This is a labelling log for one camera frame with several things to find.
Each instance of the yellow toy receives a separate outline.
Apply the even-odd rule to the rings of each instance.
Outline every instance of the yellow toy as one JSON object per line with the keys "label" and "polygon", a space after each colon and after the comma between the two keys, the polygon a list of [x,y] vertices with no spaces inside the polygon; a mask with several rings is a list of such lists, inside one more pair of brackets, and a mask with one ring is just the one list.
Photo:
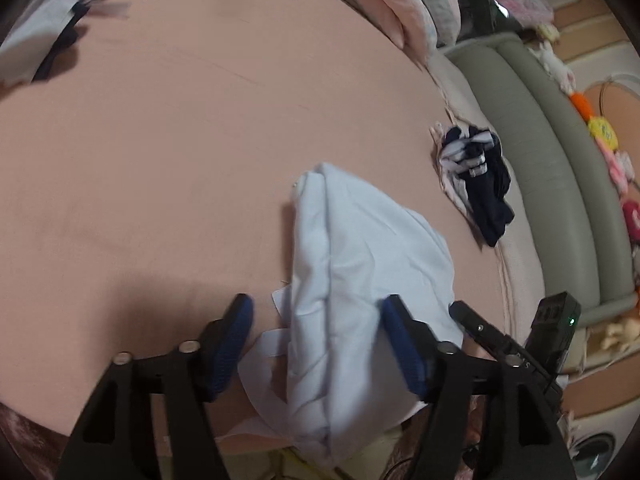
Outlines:
{"label": "yellow toy", "polygon": [[587,123],[587,127],[594,138],[600,138],[607,147],[615,152],[618,149],[618,137],[613,131],[611,124],[604,117],[592,117]]}
{"label": "yellow toy", "polygon": [[550,43],[557,43],[560,40],[560,32],[551,23],[540,23],[536,25],[536,32],[540,38]]}

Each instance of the pink pillow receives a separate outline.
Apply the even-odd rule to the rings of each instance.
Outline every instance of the pink pillow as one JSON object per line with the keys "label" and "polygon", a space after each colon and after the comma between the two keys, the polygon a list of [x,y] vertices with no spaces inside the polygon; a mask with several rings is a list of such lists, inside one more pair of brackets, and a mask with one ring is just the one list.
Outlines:
{"label": "pink pillow", "polygon": [[383,0],[356,0],[367,17],[375,22],[383,34],[400,50],[404,49],[402,24]]}

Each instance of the white towel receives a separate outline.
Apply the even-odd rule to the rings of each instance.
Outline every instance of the white towel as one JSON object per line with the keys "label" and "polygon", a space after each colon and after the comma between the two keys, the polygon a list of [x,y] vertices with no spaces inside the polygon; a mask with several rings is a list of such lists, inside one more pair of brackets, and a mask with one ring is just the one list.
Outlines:
{"label": "white towel", "polygon": [[[269,375],[256,373],[256,351],[266,348],[266,339],[239,370],[271,429],[331,466],[421,407],[380,329],[381,300],[399,294],[440,340],[460,345],[463,336],[448,314],[454,300],[449,250],[421,215],[330,164],[305,173],[294,195],[286,407],[265,395]],[[258,375],[263,384],[256,383]],[[282,417],[285,424],[276,422]]]}

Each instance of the dark blue cloth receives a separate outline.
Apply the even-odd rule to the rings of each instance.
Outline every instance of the dark blue cloth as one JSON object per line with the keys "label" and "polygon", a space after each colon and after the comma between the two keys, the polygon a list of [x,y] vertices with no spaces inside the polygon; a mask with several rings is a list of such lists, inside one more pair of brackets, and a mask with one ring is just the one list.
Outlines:
{"label": "dark blue cloth", "polygon": [[66,24],[65,28],[62,29],[62,32],[60,32],[60,35],[53,43],[53,45],[51,45],[49,53],[42,60],[42,63],[40,63],[40,66],[36,70],[32,81],[43,81],[47,79],[49,77],[49,72],[51,72],[53,62],[58,57],[58,55],[71,47],[78,40],[78,33],[76,32],[74,27],[76,26],[78,21],[80,21],[80,18],[82,18],[88,12],[89,6],[78,2],[73,7],[71,7],[71,10],[73,11],[74,15]]}
{"label": "dark blue cloth", "polygon": [[[469,126],[469,137],[487,131]],[[460,128],[454,126],[445,135],[443,146],[459,139],[461,134]],[[490,148],[475,142],[470,142],[465,147],[465,159],[473,159],[484,153],[486,172],[473,176],[469,171],[464,171],[458,177],[465,181],[471,215],[482,238],[489,247],[495,247],[507,225],[513,221],[513,211],[504,201],[504,195],[511,184],[509,170],[502,160],[500,139],[493,132],[491,135],[494,145]]]}

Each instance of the pink bed sheet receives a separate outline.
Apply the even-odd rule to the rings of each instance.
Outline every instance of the pink bed sheet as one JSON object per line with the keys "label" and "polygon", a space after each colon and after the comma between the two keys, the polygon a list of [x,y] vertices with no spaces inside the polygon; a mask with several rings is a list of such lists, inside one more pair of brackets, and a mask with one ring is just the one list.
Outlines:
{"label": "pink bed sheet", "polygon": [[[495,254],[431,164],[444,102],[376,28],[339,0],[116,1],[129,19],[83,20],[73,68],[0,100],[2,402],[68,434],[116,352],[168,351],[236,292],[253,337],[277,326],[290,187],[322,160],[424,215],[502,327]],[[210,412],[216,434],[254,415],[237,381]]]}

